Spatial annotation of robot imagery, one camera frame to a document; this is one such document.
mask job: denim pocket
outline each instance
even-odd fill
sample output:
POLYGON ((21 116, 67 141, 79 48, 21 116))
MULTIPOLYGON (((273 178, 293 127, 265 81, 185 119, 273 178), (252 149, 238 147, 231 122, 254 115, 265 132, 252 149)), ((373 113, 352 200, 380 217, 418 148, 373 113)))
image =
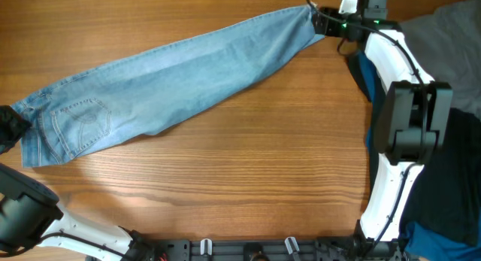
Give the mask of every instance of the denim pocket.
POLYGON ((51 111, 53 128, 73 159, 110 133, 110 111, 98 99, 85 99, 51 111))

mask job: wire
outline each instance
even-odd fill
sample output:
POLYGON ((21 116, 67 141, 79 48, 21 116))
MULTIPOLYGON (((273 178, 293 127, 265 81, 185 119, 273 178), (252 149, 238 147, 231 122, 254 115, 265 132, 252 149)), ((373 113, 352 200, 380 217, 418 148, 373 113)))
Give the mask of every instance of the wire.
MULTIPOLYGON (((419 154, 419 160, 418 160, 418 162, 415 162, 415 163, 409 165, 409 167, 404 172, 404 174, 403 174, 404 177, 403 177, 403 180, 401 182, 401 188, 399 189, 398 196, 396 197, 395 206, 392 209, 391 215, 389 215, 388 222, 385 224, 383 230, 381 231, 380 235, 377 237, 376 241, 374 241, 374 243, 362 255, 362 258, 364 258, 368 255, 368 253, 372 249, 374 249, 379 244, 381 238, 384 236, 384 233, 386 233, 386 230, 389 228, 389 225, 391 224, 392 219, 394 218, 394 215, 395 215, 395 213, 398 209, 399 202, 401 201, 401 196, 402 196, 402 193, 403 193, 403 190, 404 190, 404 186, 406 184, 406 179, 407 179, 407 176, 409 174, 409 170, 415 165, 421 165, 420 161, 422 161, 423 158, 424 158, 424 152, 425 152, 424 149, 425 149, 425 143, 426 143, 426 131, 427 131, 427 126, 428 126, 428 94, 426 92, 424 81, 422 81, 421 76, 419 75, 419 70, 416 68, 416 65, 414 64, 414 61, 411 59, 410 55, 407 53, 407 51, 404 49, 404 47, 399 43, 399 41, 397 41, 394 38, 388 36, 384 32, 380 32, 376 29, 372 29, 371 27, 367 27, 367 26, 364 26, 362 24, 359 25, 359 24, 356 24, 356 23, 350 23, 350 22, 347 22, 345 20, 339 20, 338 18, 331 17, 331 16, 329 16, 327 14, 324 14, 323 12, 319 11, 319 9, 317 9, 316 6, 314 6, 313 3, 310 0, 306 0, 306 2, 309 4, 309 6, 312 8, 313 11, 317 12, 319 15, 321 15, 321 16, 329 19, 329 20, 335 21, 336 23, 340 23, 340 24, 346 24, 346 25, 351 26, 351 27, 356 27, 358 29, 363 29, 363 30, 368 31, 368 32, 373 32, 375 34, 378 34, 378 35, 386 38, 388 41, 393 43, 403 53, 404 57, 406 57, 407 62, 409 63, 410 67, 413 70, 413 75, 416 77, 416 79, 419 82, 419 86, 421 87, 422 122, 421 122, 421 144, 420 144, 420 151, 421 152, 419 154)), ((337 46, 338 52, 339 52, 342 44, 343 44, 343 41, 341 41, 340 44, 337 46)))
MULTIPOLYGON (((113 254, 117 255, 121 259, 131 260, 131 258, 126 256, 125 254, 122 254, 122 253, 120 253, 116 250, 112 250, 109 247, 105 247, 103 245, 96 244, 96 243, 93 243, 91 241, 87 241, 86 239, 79 238, 79 237, 74 236, 74 235, 65 234, 64 232, 56 232, 56 233, 52 233, 52 234, 49 234, 49 235, 45 235, 44 237, 40 238, 40 240, 38 241, 38 243, 35 246, 41 244, 42 242, 44 242, 48 238, 52 238, 52 237, 56 237, 56 236, 63 237, 63 238, 69 238, 71 240, 75 240, 75 241, 78 241, 80 243, 84 243, 84 244, 87 244, 89 246, 96 247, 99 250, 105 250, 109 253, 113 253, 113 254)), ((8 257, 13 257, 13 256, 19 256, 20 254, 24 254, 31 249, 33 249, 33 247, 23 248, 22 250, 18 250, 17 252, 14 252, 14 253, 3 253, 3 254, 0 254, 0 258, 8 258, 8 257)))

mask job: jeans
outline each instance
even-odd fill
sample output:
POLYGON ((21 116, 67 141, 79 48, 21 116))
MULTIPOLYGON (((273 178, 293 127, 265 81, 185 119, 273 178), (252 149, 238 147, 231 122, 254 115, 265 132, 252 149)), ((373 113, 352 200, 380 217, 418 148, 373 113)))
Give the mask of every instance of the jeans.
POLYGON ((299 6, 66 77, 12 106, 33 124, 21 140, 23 166, 64 164, 158 134, 268 77, 320 39, 309 7, 299 6))

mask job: wood grain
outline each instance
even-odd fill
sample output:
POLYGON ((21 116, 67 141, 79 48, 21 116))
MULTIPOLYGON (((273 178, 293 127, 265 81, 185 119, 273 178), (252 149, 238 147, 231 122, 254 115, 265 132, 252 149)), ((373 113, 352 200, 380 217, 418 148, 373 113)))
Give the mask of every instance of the wood grain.
MULTIPOLYGON (((339 0, 314 0, 337 7, 339 0)), ((406 20, 459 0, 389 0, 406 20)), ((55 80, 304 0, 0 0, 0 105, 55 80)), ((327 38, 160 135, 22 168, 71 211, 157 238, 348 235, 368 202, 370 105, 327 38)), ((34 249, 13 260, 82 260, 34 249)))

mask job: denim fabric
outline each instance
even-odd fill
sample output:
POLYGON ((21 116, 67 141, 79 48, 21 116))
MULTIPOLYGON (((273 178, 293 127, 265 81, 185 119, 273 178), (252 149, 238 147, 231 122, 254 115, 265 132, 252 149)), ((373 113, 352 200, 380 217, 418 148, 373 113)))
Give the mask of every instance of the denim fabric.
POLYGON ((254 17, 60 80, 12 107, 34 126, 23 166, 63 164, 155 135, 284 66, 322 39, 308 6, 254 17))

